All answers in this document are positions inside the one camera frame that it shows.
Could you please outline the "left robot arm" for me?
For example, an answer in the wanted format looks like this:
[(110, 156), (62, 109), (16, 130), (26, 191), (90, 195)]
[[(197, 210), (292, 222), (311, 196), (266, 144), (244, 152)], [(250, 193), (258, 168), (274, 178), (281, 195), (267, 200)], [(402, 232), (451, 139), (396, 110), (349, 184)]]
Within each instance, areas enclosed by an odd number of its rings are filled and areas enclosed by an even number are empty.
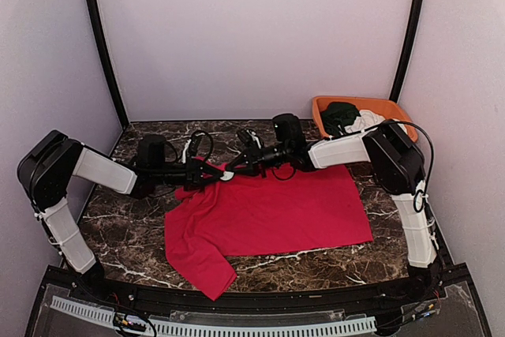
[(147, 135), (138, 143), (135, 156), (125, 163), (52, 130), (20, 161), (17, 179), (36, 218), (67, 265), (84, 275), (80, 288), (94, 302), (106, 301), (111, 296), (111, 285), (98, 274), (102, 265), (69, 209), (67, 188), (71, 180), (81, 178), (136, 199), (152, 195), (159, 185), (194, 190), (229, 181), (233, 173), (196, 157), (197, 145), (206, 135), (195, 132), (172, 161), (166, 160), (172, 144), (162, 135)]

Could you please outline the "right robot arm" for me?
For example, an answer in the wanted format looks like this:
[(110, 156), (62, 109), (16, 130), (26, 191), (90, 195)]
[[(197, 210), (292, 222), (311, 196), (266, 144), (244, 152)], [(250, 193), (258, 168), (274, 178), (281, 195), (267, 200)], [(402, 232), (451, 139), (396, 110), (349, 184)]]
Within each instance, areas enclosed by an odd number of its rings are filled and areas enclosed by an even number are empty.
[(418, 301), (433, 287), (432, 272), (438, 256), (433, 216), (428, 206), (427, 186), (432, 162), (404, 131), (405, 122), (387, 119), (343, 137), (307, 141), (294, 114), (272, 120), (276, 145), (265, 146), (257, 133), (240, 129), (244, 151), (225, 166), (224, 180), (236, 175), (264, 175), (285, 163), (295, 171), (310, 172), (341, 164), (368, 162), (376, 182), (395, 203), (407, 243), (408, 272), (403, 294)]

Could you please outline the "red t-shirt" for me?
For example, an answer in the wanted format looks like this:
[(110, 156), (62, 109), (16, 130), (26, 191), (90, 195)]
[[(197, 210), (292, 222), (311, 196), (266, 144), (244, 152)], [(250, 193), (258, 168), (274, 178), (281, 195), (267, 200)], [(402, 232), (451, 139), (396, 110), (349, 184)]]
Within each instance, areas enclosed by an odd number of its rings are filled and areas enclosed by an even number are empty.
[(237, 278), (230, 256), (338, 248), (373, 240), (354, 180), (343, 165), (266, 178), (236, 176), (179, 189), (165, 214), (169, 265), (212, 301)]

